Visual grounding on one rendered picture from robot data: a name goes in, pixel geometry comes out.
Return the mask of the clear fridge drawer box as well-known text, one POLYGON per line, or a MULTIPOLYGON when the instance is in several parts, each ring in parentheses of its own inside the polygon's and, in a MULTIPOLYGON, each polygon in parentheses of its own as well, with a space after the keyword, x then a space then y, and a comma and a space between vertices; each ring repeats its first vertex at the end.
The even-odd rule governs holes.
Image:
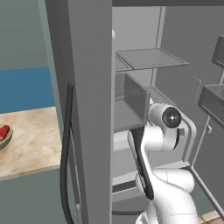
POLYGON ((115 133, 146 124, 150 95, 150 90, 129 73, 115 75, 115 133))

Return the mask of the large glass fridge shelf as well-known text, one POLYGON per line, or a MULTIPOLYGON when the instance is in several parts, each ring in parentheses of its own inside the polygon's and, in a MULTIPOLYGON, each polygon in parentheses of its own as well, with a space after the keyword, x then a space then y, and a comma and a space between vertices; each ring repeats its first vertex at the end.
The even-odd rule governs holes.
POLYGON ((188 62, 160 48, 117 51, 116 55, 133 70, 186 66, 188 62))

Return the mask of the grey fridge door with bins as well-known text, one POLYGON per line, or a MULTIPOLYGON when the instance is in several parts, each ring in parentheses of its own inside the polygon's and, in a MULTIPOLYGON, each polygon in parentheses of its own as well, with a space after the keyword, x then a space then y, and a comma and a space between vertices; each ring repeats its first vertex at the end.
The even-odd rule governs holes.
POLYGON ((224 6, 166 8, 160 46, 188 65, 158 69, 155 87, 195 125, 187 170, 224 219, 224 129, 198 106, 205 85, 224 84, 224 68, 212 62, 221 34, 224 6))

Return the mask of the small glass fridge shelf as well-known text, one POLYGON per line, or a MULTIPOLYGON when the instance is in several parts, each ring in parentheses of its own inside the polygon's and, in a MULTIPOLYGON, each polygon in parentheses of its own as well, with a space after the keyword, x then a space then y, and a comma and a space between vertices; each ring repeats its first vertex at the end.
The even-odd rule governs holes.
POLYGON ((124 60, 116 56, 115 57, 115 71, 117 73, 132 71, 132 67, 128 63, 126 63, 124 60))

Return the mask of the grey fridge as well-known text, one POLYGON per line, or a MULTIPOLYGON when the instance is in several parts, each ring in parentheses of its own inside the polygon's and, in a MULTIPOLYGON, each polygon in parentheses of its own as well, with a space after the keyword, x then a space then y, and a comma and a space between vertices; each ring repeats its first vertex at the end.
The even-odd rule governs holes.
MULTIPOLYGON (((113 28, 115 30, 115 50, 138 50, 161 48, 161 36, 163 32, 165 9, 180 6, 224 6, 224 0, 135 0, 129 7, 115 7, 113 9, 113 28)), ((145 88, 150 90, 150 102, 172 105, 180 111, 182 120, 179 125, 189 134, 190 150, 195 140, 196 130, 193 122, 187 118, 181 110, 170 103, 155 87, 157 71, 160 68, 133 70, 119 73, 129 73, 145 88)), ((187 170, 187 166, 173 169, 187 170)), ((194 186, 200 186, 194 178, 194 186)), ((198 222, 203 224, 224 224, 216 208, 207 215, 199 215, 198 222)))

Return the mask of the olive bowl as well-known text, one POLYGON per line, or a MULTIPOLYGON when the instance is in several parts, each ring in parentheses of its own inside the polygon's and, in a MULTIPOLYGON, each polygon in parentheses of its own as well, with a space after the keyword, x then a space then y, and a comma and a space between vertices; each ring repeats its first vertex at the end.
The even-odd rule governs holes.
MULTIPOLYGON (((7 125, 7 124, 0 123, 0 128, 2 128, 4 125, 7 125)), ((5 139, 3 141, 0 141, 0 151, 3 148, 5 148, 9 144, 9 142, 11 141, 11 139, 12 139, 13 128, 11 126, 9 126, 9 127, 10 127, 10 130, 9 130, 7 136, 5 137, 5 139)))

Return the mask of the red steak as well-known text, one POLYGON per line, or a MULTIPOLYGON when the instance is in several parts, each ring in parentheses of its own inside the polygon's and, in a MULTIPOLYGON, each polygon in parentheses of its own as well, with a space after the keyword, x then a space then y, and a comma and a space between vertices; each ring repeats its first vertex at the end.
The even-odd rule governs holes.
POLYGON ((8 125, 4 125, 2 128, 0 128, 0 141, 3 141, 5 139, 9 130, 10 127, 8 125))

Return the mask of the large dark door bin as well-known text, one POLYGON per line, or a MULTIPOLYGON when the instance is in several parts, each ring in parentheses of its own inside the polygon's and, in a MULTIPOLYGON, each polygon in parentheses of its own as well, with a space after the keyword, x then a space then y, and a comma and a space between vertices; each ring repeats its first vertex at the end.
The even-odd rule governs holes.
POLYGON ((224 84, 205 85, 198 106, 224 129, 224 84))

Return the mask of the small dark door bin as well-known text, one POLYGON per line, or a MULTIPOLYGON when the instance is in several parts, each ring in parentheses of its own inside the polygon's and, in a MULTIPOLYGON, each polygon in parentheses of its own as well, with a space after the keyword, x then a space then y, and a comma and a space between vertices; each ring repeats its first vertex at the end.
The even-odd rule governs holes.
POLYGON ((221 68, 224 68, 224 35, 220 35, 218 37, 218 40, 213 52, 212 62, 215 65, 221 68))

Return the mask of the teal base cupboard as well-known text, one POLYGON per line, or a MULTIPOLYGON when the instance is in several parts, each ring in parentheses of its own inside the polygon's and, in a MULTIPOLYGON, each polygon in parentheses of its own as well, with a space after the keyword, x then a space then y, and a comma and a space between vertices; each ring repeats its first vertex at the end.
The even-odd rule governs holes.
POLYGON ((0 224, 67 224, 60 170, 0 181, 0 224))

